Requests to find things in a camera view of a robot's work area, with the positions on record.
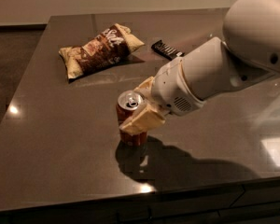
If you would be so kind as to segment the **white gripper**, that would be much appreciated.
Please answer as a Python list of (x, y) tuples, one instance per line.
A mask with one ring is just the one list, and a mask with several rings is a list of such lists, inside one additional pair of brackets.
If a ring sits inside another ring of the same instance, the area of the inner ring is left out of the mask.
[(128, 135), (138, 135), (162, 126), (166, 109), (171, 114), (185, 116), (203, 107), (204, 101), (198, 99), (190, 90), (183, 70), (184, 60), (176, 58), (164, 65), (154, 77), (148, 77), (133, 90), (151, 102), (134, 106), (120, 106), (122, 118), (119, 129)]

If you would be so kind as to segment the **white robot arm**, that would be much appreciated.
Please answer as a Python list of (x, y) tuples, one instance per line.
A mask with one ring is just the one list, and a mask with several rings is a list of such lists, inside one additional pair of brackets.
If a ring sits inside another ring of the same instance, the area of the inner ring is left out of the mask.
[(119, 129), (129, 135), (147, 132), (168, 114), (185, 116), (209, 98), (280, 75), (280, 0), (236, 1), (222, 33), (136, 87), (144, 102)]

